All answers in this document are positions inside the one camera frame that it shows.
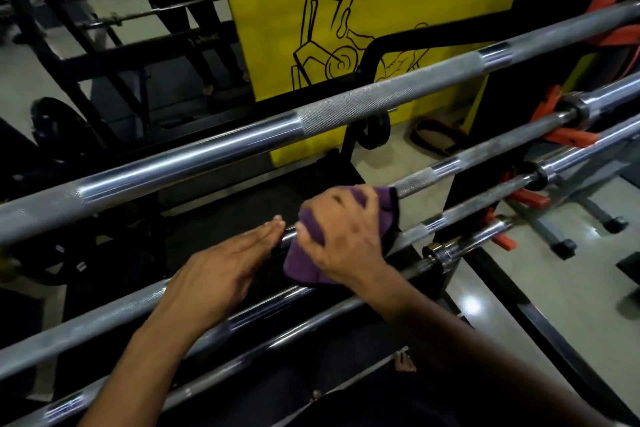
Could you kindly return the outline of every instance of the microfiber cloth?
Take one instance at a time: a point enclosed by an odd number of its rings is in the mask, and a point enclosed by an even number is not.
[[[367,198],[362,194],[362,191],[356,187],[347,187],[347,189],[351,191],[356,201],[364,207]],[[398,218],[400,216],[398,197],[395,187],[375,187],[374,189],[378,194],[378,202],[380,205],[379,227],[382,251],[383,253],[387,253],[396,238]],[[316,218],[314,218],[310,209],[300,209],[298,220],[307,227],[309,234],[316,243],[324,245],[322,229],[317,224]],[[307,253],[305,253],[298,244],[297,238],[293,240],[289,248],[289,253],[287,253],[287,258],[284,260],[284,273],[287,277],[306,286],[336,283],[316,267]]]

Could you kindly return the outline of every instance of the white floor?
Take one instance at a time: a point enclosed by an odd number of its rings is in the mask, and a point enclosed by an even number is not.
[[[99,16],[149,9],[146,0],[93,0],[92,4]],[[226,3],[218,3],[217,7],[222,19],[230,18]],[[155,17],[126,22],[116,31],[125,43],[166,34]],[[48,41],[64,57],[81,53],[77,43],[62,29],[50,31]],[[90,83],[83,83],[83,89],[88,94]],[[0,46],[0,117],[29,135],[29,106],[43,96],[68,101],[28,47],[11,43]],[[367,182],[386,184],[434,162],[434,158],[408,142],[407,129],[406,124],[394,127],[390,141],[382,148],[356,149],[353,162]],[[401,227],[409,227],[440,212],[450,185],[451,180],[445,180],[403,200]],[[565,262],[558,259],[526,226],[509,232],[519,244],[514,252],[505,252],[492,243],[486,245],[486,250],[596,372],[640,415],[640,396],[637,395],[640,307],[631,297],[635,284],[615,268],[617,261],[640,251],[640,190],[617,178],[599,191],[594,200],[610,213],[625,216],[630,221],[628,229],[610,235],[579,206],[566,204],[551,212],[551,216],[579,246],[572,259]],[[462,263],[456,272],[449,293],[477,329],[564,382],[466,264]]]

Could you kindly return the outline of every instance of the yellow board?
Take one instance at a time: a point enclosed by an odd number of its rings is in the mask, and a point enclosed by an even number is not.
[[[257,100],[354,71],[375,37],[510,8],[513,0],[229,0]],[[424,67],[469,46],[388,54],[376,80]],[[460,98],[482,80],[407,103],[391,114],[406,121]],[[344,129],[274,151],[275,165],[339,146]]]

